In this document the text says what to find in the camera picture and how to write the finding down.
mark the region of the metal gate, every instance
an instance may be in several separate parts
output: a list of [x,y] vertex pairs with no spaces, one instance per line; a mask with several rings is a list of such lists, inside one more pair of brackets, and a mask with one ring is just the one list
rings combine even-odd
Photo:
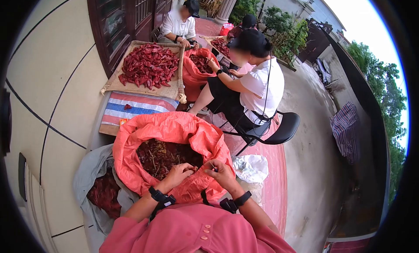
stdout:
[[301,62],[308,60],[309,62],[314,63],[320,54],[330,45],[330,42],[322,29],[329,34],[332,30],[332,26],[327,23],[318,23],[314,19],[307,19],[307,23],[307,47],[300,52],[298,58]]

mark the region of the white column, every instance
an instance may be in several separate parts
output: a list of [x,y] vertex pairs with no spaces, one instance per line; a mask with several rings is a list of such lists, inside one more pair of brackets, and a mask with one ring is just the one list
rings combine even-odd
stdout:
[[231,14],[231,10],[233,10],[235,2],[236,0],[223,0],[223,3],[221,4],[220,10],[214,19],[214,22],[220,25],[227,23],[228,17]]

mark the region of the sky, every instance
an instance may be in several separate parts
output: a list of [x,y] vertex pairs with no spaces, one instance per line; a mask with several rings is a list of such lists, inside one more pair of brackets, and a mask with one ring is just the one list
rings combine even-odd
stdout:
[[[369,50],[380,61],[397,65],[400,79],[396,80],[396,84],[402,89],[403,94],[407,96],[406,83],[397,50],[380,15],[369,0],[324,1],[345,26],[346,31],[343,31],[343,34],[349,41],[363,42],[369,46]],[[407,109],[402,111],[401,121],[404,122],[403,126],[408,131],[406,136],[399,140],[399,143],[407,149],[409,140],[409,106],[407,103],[406,107]]]

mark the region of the black cap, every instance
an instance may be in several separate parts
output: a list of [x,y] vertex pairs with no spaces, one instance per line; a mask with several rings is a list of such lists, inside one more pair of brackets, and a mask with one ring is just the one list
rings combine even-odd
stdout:
[[244,28],[252,28],[256,25],[256,17],[252,14],[247,14],[243,17],[241,26]]
[[191,16],[199,18],[199,3],[196,0],[186,0],[184,6],[189,10]]
[[256,29],[245,29],[240,35],[233,39],[230,48],[249,51],[256,57],[266,57],[273,46],[270,41]]

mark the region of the chili stem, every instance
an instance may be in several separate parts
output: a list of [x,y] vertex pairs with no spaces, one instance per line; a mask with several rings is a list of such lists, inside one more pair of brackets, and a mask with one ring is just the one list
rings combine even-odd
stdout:
[[156,177],[157,172],[158,172],[159,169],[160,169],[160,164],[158,165],[157,171],[156,171],[156,173],[154,173],[154,176],[153,177]]
[[153,154],[151,154],[151,151],[150,150],[148,150],[148,151],[150,152],[151,159],[153,160],[154,170],[157,170],[156,169],[156,164],[154,163],[154,156],[153,156]]

